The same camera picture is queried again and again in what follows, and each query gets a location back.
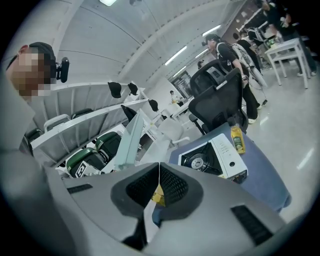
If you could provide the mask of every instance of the white sneaker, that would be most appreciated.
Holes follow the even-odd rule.
[[[250,125],[252,125],[252,124],[254,124],[257,120],[258,120],[258,118],[259,118],[259,115],[256,117],[256,119],[248,119],[248,121],[249,121],[249,124]]]

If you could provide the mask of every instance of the black shirt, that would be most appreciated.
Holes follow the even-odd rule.
[[[256,32],[254,32],[252,30],[248,30],[248,36],[249,36],[249,39],[251,41],[253,41],[257,47],[259,47],[260,45],[262,45],[264,43],[264,42],[261,42],[257,39]]]
[[[217,52],[218,60],[220,61],[224,69],[230,72],[235,68],[232,62],[236,59],[239,59],[239,57],[237,53],[232,49],[231,45],[227,43],[220,43],[219,45],[217,44],[216,52]],[[243,73],[249,76],[249,71],[246,68],[246,66],[241,62],[240,64],[241,64]]]
[[[256,56],[256,53],[250,49],[251,47],[251,44],[248,43],[248,41],[244,40],[244,39],[240,39],[236,42],[238,45],[241,45],[245,50],[246,52],[248,53],[248,55],[251,57],[251,56]]]
[[[295,28],[289,24],[288,27],[282,27],[281,17],[286,17],[286,12],[283,8],[278,8],[274,3],[270,3],[270,10],[264,11],[269,24],[274,25],[276,30],[280,32],[282,36],[288,36],[295,32]]]

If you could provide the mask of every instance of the blue tablecloth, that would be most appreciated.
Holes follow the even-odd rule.
[[[219,134],[224,134],[232,143],[230,127],[225,123],[188,145],[174,150],[171,153],[169,163],[177,165],[181,153],[199,146]],[[248,168],[248,177],[241,184],[241,187],[274,211],[280,212],[282,208],[291,203],[289,191],[274,166],[257,145],[245,134],[243,134],[243,139],[245,153],[241,155],[241,158]]]

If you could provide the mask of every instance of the portable gas stove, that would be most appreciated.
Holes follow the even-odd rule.
[[[248,169],[224,134],[179,155],[178,165],[241,184]]]

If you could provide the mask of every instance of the person with backpack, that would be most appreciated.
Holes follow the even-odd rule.
[[[252,59],[254,65],[255,65],[255,67],[256,67],[256,69],[259,70],[259,72],[261,73],[260,65],[259,65],[259,61],[258,61],[258,57],[257,57],[257,54],[256,54],[254,48],[252,47],[252,45],[251,45],[250,43],[248,43],[248,41],[246,41],[245,39],[242,39],[242,38],[239,39],[239,36],[238,36],[237,33],[233,33],[233,38],[234,38],[235,40],[237,40],[236,43],[237,43],[238,45],[241,45],[241,46],[245,49],[245,51],[247,52],[247,54],[248,54],[248,55],[250,56],[250,58]]]
[[[218,60],[221,62],[222,67],[227,72],[230,72],[234,68],[238,68],[240,70],[243,82],[242,96],[246,103],[246,114],[248,116],[248,122],[249,124],[255,123],[259,118],[258,110],[260,110],[262,106],[257,102],[256,97],[250,89],[250,72],[246,65],[243,63],[244,60],[240,61],[240,54],[236,53],[236,51],[233,49],[233,46],[222,40],[221,37],[216,34],[208,34],[205,37],[205,44],[208,45],[211,51],[216,51]]]
[[[306,48],[305,43],[301,39],[299,33],[296,29],[291,25],[291,16],[289,13],[282,8],[282,6],[277,6],[275,3],[267,3],[264,0],[255,0],[255,3],[258,8],[261,8],[264,12],[264,15],[267,17],[267,21],[269,23],[269,28],[272,33],[276,36],[279,32],[284,41],[289,41],[291,39],[299,39],[301,44],[301,48],[304,52],[306,61],[311,70],[311,76],[315,76],[317,74],[317,66],[314,59],[311,56],[311,53]],[[299,67],[299,72],[297,73],[298,77],[302,77],[302,68],[298,58],[294,59],[296,64]]]

